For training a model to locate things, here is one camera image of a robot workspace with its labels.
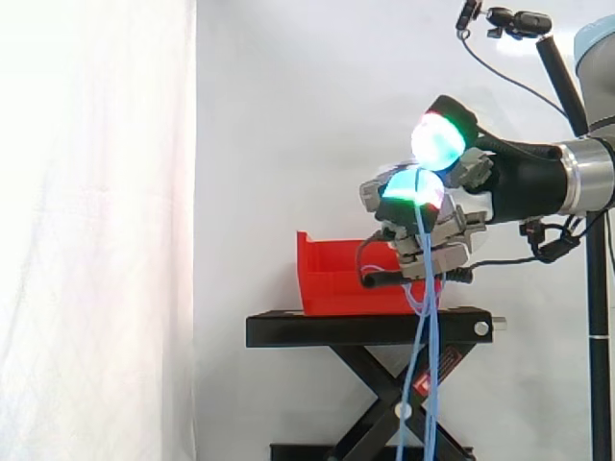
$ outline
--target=white wall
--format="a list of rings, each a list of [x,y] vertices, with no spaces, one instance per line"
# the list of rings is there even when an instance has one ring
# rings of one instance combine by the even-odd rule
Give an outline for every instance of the white wall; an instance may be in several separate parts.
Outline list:
[[[195,248],[198,439],[207,461],[264,461],[268,444],[332,443],[372,400],[325,349],[244,348],[244,319],[297,308],[295,230],[364,237],[357,196],[406,158],[409,133],[440,93],[516,139],[570,135],[554,111],[488,74],[455,39],[461,0],[202,0],[198,20]],[[609,0],[516,1],[574,32]],[[471,43],[510,75],[553,92],[531,46]],[[515,225],[476,252],[528,253]],[[583,249],[553,266],[482,270],[446,304],[508,319],[442,387],[441,419],[479,459],[588,459]],[[403,356],[390,357],[398,362]]]

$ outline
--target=white curtain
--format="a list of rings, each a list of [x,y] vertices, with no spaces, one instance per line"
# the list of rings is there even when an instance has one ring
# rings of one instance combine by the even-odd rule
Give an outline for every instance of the white curtain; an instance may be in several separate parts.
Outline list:
[[[0,2],[0,459],[194,459],[194,0]]]

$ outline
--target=black table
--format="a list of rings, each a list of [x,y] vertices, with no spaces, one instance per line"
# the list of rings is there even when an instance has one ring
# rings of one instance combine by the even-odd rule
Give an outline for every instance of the black table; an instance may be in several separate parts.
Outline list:
[[[395,449],[385,445],[399,428],[395,409],[401,401],[407,367],[393,376],[366,347],[412,344],[418,322],[414,314],[306,317],[300,311],[270,311],[249,317],[248,348],[329,347],[377,397],[334,447],[272,444],[271,461],[393,461]],[[485,310],[460,307],[440,311],[439,323],[442,382],[476,344],[493,342],[493,319]],[[427,339],[426,332],[412,377],[412,414],[406,420],[421,442],[426,422],[422,405],[430,385]],[[436,440],[438,461],[476,459],[472,449],[462,447],[440,424]],[[423,459],[422,449],[408,450],[410,457],[405,459]]]

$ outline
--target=screw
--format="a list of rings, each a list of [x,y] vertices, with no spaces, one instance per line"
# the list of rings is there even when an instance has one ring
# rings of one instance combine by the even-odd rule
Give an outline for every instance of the screw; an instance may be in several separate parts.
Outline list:
[[[486,322],[477,322],[474,325],[474,333],[476,333],[478,336],[486,336],[488,332],[489,324],[487,324]]]

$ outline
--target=black pole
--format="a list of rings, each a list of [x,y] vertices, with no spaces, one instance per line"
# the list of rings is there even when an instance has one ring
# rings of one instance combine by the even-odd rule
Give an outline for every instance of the black pole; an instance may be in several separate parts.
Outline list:
[[[573,132],[576,136],[587,134],[585,109],[553,37],[538,40],[536,48]],[[604,216],[588,212],[586,218],[587,223],[596,220],[586,235],[592,458],[594,461],[612,461]]]
[[[573,80],[566,70],[566,64],[561,58],[554,38],[552,36],[541,38],[536,42],[536,48],[549,74],[557,98],[559,98],[559,102],[568,116],[573,133],[576,137],[587,134],[589,128],[587,127],[585,108],[578,97]]]

